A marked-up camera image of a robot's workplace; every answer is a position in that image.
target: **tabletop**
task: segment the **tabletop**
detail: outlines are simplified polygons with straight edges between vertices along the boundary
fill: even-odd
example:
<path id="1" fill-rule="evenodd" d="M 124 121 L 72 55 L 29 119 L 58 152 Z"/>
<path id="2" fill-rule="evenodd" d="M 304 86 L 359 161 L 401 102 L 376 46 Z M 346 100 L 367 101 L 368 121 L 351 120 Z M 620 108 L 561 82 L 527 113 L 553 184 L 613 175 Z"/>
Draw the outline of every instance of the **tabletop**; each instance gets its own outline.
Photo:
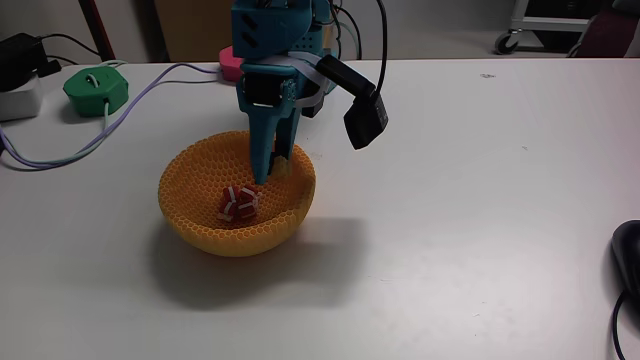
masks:
<path id="1" fill-rule="evenodd" d="M 379 62 L 350 65 L 377 79 Z M 133 97 L 167 67 L 119 70 Z M 3 125 L 23 153 L 68 156 L 100 132 L 62 91 L 78 69 L 43 79 L 37 118 Z M 391 61 L 382 92 L 389 125 L 364 150 L 340 89 L 301 120 L 314 203 L 251 258 L 192 248 L 157 203 L 181 150 L 248 128 L 228 84 L 154 89 L 67 167 L 16 171 L 5 152 L 0 358 L 612 359 L 609 243 L 640 216 L 640 60 Z"/>

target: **orange woven bowl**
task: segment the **orange woven bowl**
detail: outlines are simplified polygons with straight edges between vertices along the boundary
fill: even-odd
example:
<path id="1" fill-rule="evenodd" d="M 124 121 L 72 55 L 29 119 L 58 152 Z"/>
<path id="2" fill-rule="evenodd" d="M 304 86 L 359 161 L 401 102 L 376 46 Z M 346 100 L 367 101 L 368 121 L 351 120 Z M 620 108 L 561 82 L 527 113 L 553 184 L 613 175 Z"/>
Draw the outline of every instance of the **orange woven bowl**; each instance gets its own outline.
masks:
<path id="1" fill-rule="evenodd" d="M 246 184 L 262 193 L 257 217 L 218 219 L 222 190 Z M 191 245 L 220 256 L 252 256 L 293 235 L 311 207 L 315 185 L 311 160 L 297 145 L 288 163 L 274 165 L 265 185 L 255 185 L 249 132 L 235 131 L 198 141 L 173 159 L 160 179 L 158 202 L 171 227 Z"/>

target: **power adapter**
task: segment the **power adapter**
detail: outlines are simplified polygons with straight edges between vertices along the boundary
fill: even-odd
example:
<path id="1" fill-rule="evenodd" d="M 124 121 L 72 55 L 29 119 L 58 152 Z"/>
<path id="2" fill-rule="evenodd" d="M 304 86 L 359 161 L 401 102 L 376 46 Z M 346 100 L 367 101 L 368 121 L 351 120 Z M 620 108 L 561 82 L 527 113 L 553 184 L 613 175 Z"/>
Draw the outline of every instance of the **power adapter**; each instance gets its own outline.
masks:
<path id="1" fill-rule="evenodd" d="M 40 77 L 60 71 L 48 61 L 38 38 L 24 33 L 0 41 L 0 121 L 33 117 L 40 112 Z"/>

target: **black device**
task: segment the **black device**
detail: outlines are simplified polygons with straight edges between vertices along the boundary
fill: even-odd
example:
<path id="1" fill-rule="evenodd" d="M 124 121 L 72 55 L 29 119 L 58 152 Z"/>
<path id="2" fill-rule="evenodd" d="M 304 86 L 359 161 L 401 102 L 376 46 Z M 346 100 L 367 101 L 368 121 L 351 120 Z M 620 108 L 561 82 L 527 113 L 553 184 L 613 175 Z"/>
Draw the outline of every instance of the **black device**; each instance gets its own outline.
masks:
<path id="1" fill-rule="evenodd" d="M 355 96 L 344 116 L 344 125 L 356 150 L 367 147 L 382 134 L 389 122 L 382 95 L 367 78 L 332 55 L 323 57 L 316 70 Z"/>
<path id="2" fill-rule="evenodd" d="M 636 309 L 640 309 L 640 220 L 620 225 L 613 233 L 611 248 L 624 284 L 624 291 L 613 308 L 611 333 L 618 358 L 625 360 L 618 340 L 618 313 L 627 299 L 631 300 Z"/>
<path id="3" fill-rule="evenodd" d="M 17 89 L 33 72 L 45 77 L 60 71 L 58 61 L 49 61 L 39 38 L 20 33 L 0 42 L 0 92 Z"/>
<path id="4" fill-rule="evenodd" d="M 640 220 L 620 225 L 613 233 L 611 246 L 625 291 L 640 305 Z"/>

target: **green plastic box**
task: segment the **green plastic box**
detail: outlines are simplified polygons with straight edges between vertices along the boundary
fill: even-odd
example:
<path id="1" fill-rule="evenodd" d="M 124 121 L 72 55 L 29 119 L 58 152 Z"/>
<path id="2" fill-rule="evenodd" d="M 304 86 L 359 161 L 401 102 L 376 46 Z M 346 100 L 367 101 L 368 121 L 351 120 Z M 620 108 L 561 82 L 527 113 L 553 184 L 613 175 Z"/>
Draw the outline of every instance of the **green plastic box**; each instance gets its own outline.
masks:
<path id="1" fill-rule="evenodd" d="M 96 78 L 97 88 L 89 74 Z M 129 83 L 110 66 L 80 70 L 63 89 L 76 112 L 85 117 L 104 116 L 105 102 L 109 103 L 109 114 L 113 114 L 129 100 Z"/>

